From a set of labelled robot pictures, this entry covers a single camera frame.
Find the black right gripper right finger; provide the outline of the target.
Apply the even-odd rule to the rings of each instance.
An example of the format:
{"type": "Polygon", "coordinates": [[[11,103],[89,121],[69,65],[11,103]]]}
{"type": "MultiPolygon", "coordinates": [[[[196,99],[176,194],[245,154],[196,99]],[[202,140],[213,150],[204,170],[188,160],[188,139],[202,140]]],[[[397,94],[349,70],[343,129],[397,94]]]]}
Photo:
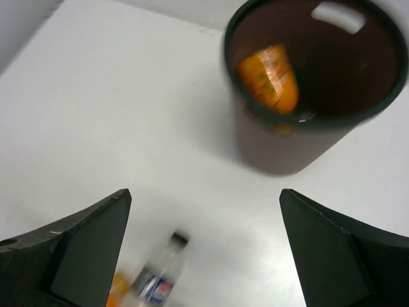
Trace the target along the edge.
{"type": "Polygon", "coordinates": [[[292,189],[279,203],[307,306],[408,306],[408,237],[292,189]]]}

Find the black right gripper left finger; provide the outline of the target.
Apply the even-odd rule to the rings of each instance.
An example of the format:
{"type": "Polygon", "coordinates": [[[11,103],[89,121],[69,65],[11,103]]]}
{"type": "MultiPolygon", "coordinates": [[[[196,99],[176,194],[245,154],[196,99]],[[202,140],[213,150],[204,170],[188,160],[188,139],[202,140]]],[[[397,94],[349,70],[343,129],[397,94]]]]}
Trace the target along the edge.
{"type": "Polygon", "coordinates": [[[94,205],[1,241],[1,306],[105,306],[132,197],[94,205]]]}

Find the orange juice bottle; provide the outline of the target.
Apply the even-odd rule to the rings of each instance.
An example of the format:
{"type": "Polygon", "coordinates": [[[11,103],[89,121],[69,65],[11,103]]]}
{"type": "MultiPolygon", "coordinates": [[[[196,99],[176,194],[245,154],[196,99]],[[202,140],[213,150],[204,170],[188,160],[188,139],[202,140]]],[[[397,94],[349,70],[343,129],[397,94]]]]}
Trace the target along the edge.
{"type": "Polygon", "coordinates": [[[130,278],[123,272],[115,272],[106,307],[119,307],[131,288],[130,278]]]}
{"type": "Polygon", "coordinates": [[[249,56],[237,66],[237,73],[252,96],[274,112],[289,114],[297,107],[298,84],[283,45],[249,56]]]}

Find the clear Pepsi bottle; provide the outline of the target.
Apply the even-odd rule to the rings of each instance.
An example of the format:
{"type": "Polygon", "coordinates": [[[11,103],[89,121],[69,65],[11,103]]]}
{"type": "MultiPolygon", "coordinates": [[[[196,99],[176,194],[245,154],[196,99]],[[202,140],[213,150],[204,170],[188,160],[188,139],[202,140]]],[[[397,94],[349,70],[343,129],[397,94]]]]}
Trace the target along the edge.
{"type": "Polygon", "coordinates": [[[123,306],[165,305],[185,266],[185,248],[190,235],[175,230],[166,242],[148,253],[146,262],[133,280],[123,306]]]}

